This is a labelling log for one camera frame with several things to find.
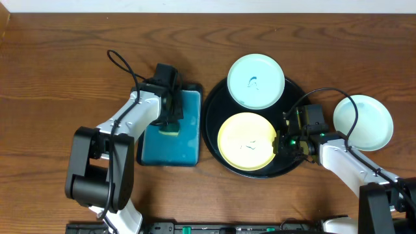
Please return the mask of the round black tray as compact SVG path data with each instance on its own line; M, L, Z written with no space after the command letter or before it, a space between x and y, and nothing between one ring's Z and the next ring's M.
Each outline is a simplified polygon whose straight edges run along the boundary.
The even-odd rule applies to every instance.
M275 156L265 167L254 171L239 170L224 160L217 144L221 125L234 114L249 111L231 97L227 85L227 79L221 80L210 91L202 109L201 134L213 157L232 172L256 179L282 176L298 167L302 163L301 160L294 159L287 152ZM304 94L305 92L294 81L286 77L285 90L279 100L271 107L254 110L253 112L266 118L273 125L274 129L282 130L286 126L283 120L283 113L289 111Z

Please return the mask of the light blue plate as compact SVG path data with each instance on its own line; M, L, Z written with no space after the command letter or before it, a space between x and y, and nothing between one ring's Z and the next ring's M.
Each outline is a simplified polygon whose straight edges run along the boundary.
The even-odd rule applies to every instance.
M227 88L239 105L252 110L266 109L282 96L285 76L273 58L249 54L239 58L229 69Z
M361 151L376 151L388 144L394 124L390 112L378 100L365 95L353 95L340 101L333 113L337 131L347 134L358 115L357 124L348 143Z

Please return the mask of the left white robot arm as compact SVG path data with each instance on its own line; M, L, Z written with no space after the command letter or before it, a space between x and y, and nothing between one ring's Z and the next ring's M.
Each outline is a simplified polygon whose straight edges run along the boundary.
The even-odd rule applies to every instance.
M142 215L131 201L135 144L149 125L181 117L180 88L137 85L106 122L74 133L66 196L95 212L110 233L138 233Z

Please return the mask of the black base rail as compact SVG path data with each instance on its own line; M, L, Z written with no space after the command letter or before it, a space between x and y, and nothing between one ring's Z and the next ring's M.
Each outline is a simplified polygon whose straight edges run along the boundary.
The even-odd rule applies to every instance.
M112 233L110 227L102 224L67 224L65 234ZM159 222L145 224L138 234L262 234L262 233L324 233L322 228L309 224L286 223L280 225L202 225L173 224Z

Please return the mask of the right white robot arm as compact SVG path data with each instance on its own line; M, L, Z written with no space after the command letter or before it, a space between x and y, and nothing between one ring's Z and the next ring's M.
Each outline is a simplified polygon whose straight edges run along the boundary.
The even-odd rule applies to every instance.
M313 162L334 173L359 199L357 220L340 216L323 220L319 233L414 233L415 178L401 178L348 144L340 132L278 135L274 153Z

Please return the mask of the green yellow sponge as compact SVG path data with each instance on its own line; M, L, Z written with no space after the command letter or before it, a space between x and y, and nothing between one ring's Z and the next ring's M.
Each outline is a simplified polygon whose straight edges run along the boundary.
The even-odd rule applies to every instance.
M159 128L159 133L162 135L177 136L179 132L180 132L179 122L166 123L165 125L162 125Z

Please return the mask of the yellow plate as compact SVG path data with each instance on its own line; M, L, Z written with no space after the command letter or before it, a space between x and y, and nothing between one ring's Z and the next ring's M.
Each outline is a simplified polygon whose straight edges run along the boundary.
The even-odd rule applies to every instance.
M273 142L276 137L276 130L265 117L241 112L221 125L217 144L220 155L229 165L242 171L254 171L275 158Z

